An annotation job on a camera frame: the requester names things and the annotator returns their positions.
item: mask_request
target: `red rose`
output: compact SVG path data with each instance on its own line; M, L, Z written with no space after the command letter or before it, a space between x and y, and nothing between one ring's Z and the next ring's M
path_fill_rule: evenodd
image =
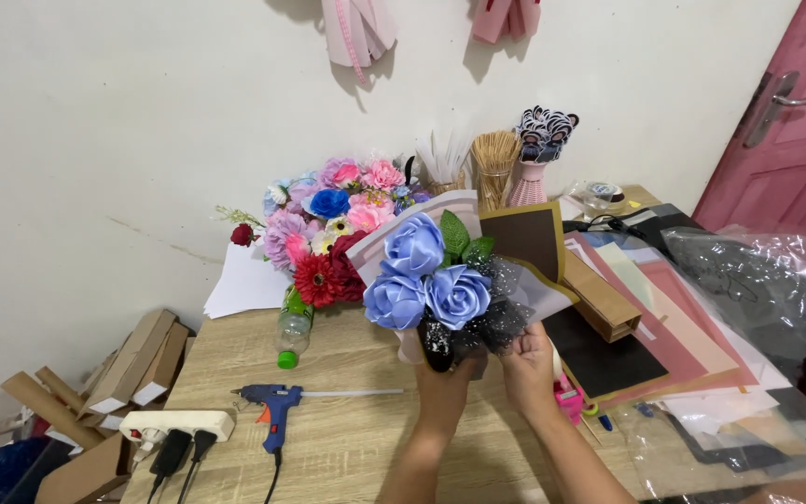
M341 286L328 256L307 256L297 262L296 268L294 286L300 292L301 301L317 308L335 302Z
M232 231L232 243L242 246L251 246L251 242L259 237L253 235L253 228L250 224L238 224L238 227Z
M359 277L353 263L347 258L347 251L368 234L366 231L357 231L351 235L341 236L331 246L329 260L331 267L335 270L335 278L340 283L337 298L341 301L360 302L363 300L365 283Z

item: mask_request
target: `bamboo skewer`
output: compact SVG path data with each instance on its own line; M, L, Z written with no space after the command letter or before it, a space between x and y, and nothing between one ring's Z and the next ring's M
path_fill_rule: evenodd
M471 154L478 167L478 196L482 212L505 206L512 164L521 151L521 139L512 132L479 134L471 144Z

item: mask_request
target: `red gerbera daisy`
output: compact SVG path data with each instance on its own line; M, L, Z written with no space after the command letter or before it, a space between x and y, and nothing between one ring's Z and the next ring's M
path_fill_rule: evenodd
M328 255L313 254L299 261L294 273L294 286L304 303L317 308L335 302L335 297L341 291Z

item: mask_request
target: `blue satin rose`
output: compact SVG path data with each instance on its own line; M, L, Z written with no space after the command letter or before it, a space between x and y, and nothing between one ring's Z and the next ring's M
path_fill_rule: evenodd
M350 210L350 196L343 189L322 189L313 195L310 210L316 217L334 219Z
M425 302L434 318L453 331L484 315L490 304L490 279L465 265L450 266L424 279Z
M382 269L390 274L420 277L443 262L443 235L424 212L416 213L384 239Z
M365 317L388 329L412 329L424 314L424 284L419 278L382 273L363 293Z

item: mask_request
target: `flower bouquet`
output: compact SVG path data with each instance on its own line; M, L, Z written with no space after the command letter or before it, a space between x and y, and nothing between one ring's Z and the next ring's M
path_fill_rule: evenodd
M484 236L482 222L492 218L479 218L476 191L450 191L401 212L347 251L368 284L365 316L397 333L402 361L424 360L444 372L477 352L503 353L528 323L576 302L559 278L495 255L498 245L511 249L512 237L524 233ZM561 234L552 234L553 250L542 249L539 240L540 253L553 256L563 248Z
M265 222L240 210L218 206L217 211L237 224L233 243L262 244L264 260L294 272L304 303L323 308L335 301L360 302L366 285L346 252L431 197L411 177L412 161L404 172L399 161L361 165L335 158L320 170L276 180L263 196Z

